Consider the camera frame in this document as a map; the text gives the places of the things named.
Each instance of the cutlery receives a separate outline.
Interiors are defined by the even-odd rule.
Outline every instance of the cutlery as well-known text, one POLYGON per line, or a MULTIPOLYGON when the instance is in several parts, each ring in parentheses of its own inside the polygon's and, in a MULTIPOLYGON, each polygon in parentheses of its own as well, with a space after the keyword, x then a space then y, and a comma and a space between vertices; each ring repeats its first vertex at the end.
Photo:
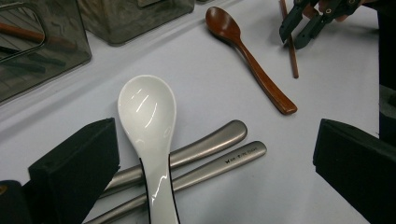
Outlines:
POLYGON ((169 172, 177 114, 172 90, 158 77, 134 77, 122 88, 118 108, 146 177, 150 223, 179 223, 169 172))
POLYGON ((211 7, 205 15, 209 31, 220 39, 236 46, 247 60, 254 77, 271 102, 284 115, 293 114, 297 106, 276 86, 276 84, 262 70, 259 63, 248 51, 241 40, 241 30, 236 21, 226 11, 219 7, 211 7))
MULTIPOLYGON (((224 174, 237 168, 241 165, 247 164, 259 157, 263 156, 267 151, 265 144, 262 142, 252 142, 244 145, 236 150, 233 150, 213 161, 210 161, 180 177, 173 180, 174 191, 180 191, 209 178, 224 174)), ((135 209, 143 207, 147 204, 147 197, 145 194, 137 196, 136 198, 123 203, 116 208, 102 214, 99 217, 86 222, 85 224, 104 224, 114 222, 122 217, 131 214, 135 209)))
MULTIPOLYGON (((170 153, 172 170, 202 158, 218 153, 242 141, 248 134, 248 128, 240 120, 232 120, 204 138, 170 153)), ((101 198, 128 189, 144 180, 139 165, 117 172, 108 183, 101 198)))

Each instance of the wooden spoon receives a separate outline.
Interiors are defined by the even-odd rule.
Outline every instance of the wooden spoon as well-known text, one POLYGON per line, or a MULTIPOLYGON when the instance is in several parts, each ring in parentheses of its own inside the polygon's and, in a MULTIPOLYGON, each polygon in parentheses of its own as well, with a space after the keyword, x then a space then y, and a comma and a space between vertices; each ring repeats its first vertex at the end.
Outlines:
POLYGON ((297 106, 265 74, 240 38, 241 30, 235 20, 223 9, 211 7, 206 12, 206 25, 215 36, 233 44, 244 55, 254 77, 276 108, 284 115, 297 111, 297 106))

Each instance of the white table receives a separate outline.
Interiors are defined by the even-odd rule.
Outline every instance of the white table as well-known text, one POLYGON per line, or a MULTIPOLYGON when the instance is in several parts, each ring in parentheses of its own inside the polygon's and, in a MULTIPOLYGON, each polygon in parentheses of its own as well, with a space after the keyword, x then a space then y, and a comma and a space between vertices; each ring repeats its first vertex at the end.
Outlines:
MULTIPOLYGON (((238 147, 258 140, 268 148, 251 164, 176 194, 181 223, 366 223, 316 174, 312 157, 321 119, 377 136, 376 13, 362 7, 347 21, 325 27, 297 52, 298 79, 292 77, 289 53, 278 36, 281 21, 275 0, 215 0, 197 4, 191 14, 122 47, 88 34, 90 63, 0 106, 0 179, 26 183, 27 167, 34 161, 86 124, 109 117, 117 122, 121 169, 138 164, 120 126, 116 101, 126 81, 151 74, 164 79, 177 98, 172 148, 232 119, 248 127, 238 147), (298 106, 296 114, 281 115, 241 55, 207 31, 204 17, 212 6, 235 18, 251 53, 298 106)), ((87 220, 141 192, 143 188, 134 188, 99 201, 87 220)), ((148 213, 138 212, 119 223, 147 222, 148 213)))

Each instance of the silver handle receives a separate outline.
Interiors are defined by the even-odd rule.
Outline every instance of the silver handle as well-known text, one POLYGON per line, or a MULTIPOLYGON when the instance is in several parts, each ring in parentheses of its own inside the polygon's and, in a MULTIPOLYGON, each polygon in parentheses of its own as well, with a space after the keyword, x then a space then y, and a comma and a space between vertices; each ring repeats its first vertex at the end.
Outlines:
MULTIPOLYGON (((210 161, 173 180, 174 192, 198 184, 204 180, 221 175, 243 164, 263 156, 267 151, 262 142, 252 142, 220 158, 210 161)), ((146 205, 147 196, 142 194, 136 198, 123 203, 86 224, 110 223, 132 213, 136 208, 146 205)))
MULTIPOLYGON (((240 120, 232 120, 204 138, 170 153, 172 170, 218 153, 242 141, 248 134, 248 128, 240 120)), ((101 198, 143 182, 140 164, 117 172, 108 183, 101 198)))

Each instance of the white ceramic spoon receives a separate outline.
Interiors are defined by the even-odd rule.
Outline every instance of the white ceramic spoon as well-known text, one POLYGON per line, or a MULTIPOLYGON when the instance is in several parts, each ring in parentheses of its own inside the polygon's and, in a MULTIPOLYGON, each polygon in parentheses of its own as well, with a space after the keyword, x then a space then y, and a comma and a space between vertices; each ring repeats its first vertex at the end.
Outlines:
POLYGON ((135 77, 122 88, 118 108, 122 127, 144 167, 150 222, 179 223, 169 174, 177 113, 172 90, 158 77, 135 77))

